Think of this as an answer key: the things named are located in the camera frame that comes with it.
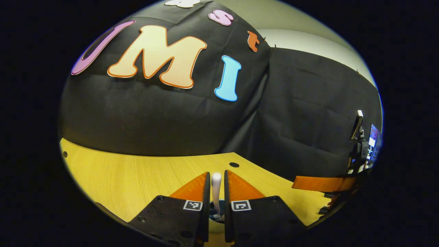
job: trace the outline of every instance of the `white cylindrical object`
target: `white cylindrical object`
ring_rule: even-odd
[[[219,172],[212,174],[212,198],[213,207],[220,214],[220,187],[222,175]]]

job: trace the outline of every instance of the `blue letter i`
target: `blue letter i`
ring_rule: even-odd
[[[215,95],[223,100],[236,101],[238,99],[235,93],[236,79],[241,64],[229,56],[224,55],[221,59],[224,62],[223,77],[221,84],[215,89]]]

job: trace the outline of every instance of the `letter m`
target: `letter m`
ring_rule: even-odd
[[[187,36],[168,46],[165,27],[147,25],[140,28],[140,35],[128,47],[119,62],[108,68],[108,74],[114,77],[129,78],[137,73],[134,65],[143,52],[143,74],[146,79],[153,77],[169,60],[168,70],[160,75],[164,84],[191,88],[194,85],[192,71],[201,50],[207,44],[201,39]]]

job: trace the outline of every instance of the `decorative letter cutout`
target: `decorative letter cutout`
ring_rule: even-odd
[[[233,21],[233,16],[222,10],[214,10],[213,13],[209,14],[209,19],[221,25],[230,26],[232,24],[231,21]]]
[[[160,75],[164,84],[191,88],[194,85],[192,70],[198,54],[207,44],[201,39],[187,36],[168,46],[167,30],[162,26],[147,25],[140,28],[140,35],[128,47],[119,62],[108,68],[108,75],[128,78],[137,73],[135,61],[143,52],[143,74],[149,79],[172,59],[168,70]]]
[[[249,34],[247,43],[250,46],[250,49],[254,52],[258,52],[258,48],[256,48],[256,44],[259,44],[258,36],[250,31],[247,33]]]
[[[81,57],[76,61],[75,65],[72,68],[71,74],[77,75],[84,71],[101,53],[101,51],[107,46],[107,44],[120,32],[122,29],[128,27],[129,25],[135,23],[136,21],[130,21],[120,24],[119,26],[115,27],[113,32],[108,34],[108,36],[99,43],[99,45],[94,49],[94,51],[86,58],[84,59],[85,53],[88,51],[90,47],[88,47],[87,50],[81,55]]]
[[[215,95],[223,100],[236,101],[238,96],[235,93],[236,79],[241,64],[229,56],[221,58],[224,62],[223,77],[219,88],[215,89]]]
[[[172,0],[169,2],[166,2],[165,5],[177,5],[177,7],[181,8],[192,8],[194,4],[199,3],[200,0]]]

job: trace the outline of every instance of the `yellow table surface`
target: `yellow table surface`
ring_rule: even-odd
[[[305,225],[317,221],[321,216],[319,210],[331,200],[321,192],[292,189],[293,182],[236,153],[154,157],[97,151],[65,139],[60,141],[60,146],[62,152],[68,154],[65,163],[80,188],[92,201],[102,204],[126,222],[157,195],[169,196],[206,171],[211,175],[214,172],[224,175],[225,170],[230,170],[265,196],[280,196]],[[238,163],[239,167],[231,167],[230,162]],[[220,199],[224,199],[224,182],[221,183]]]

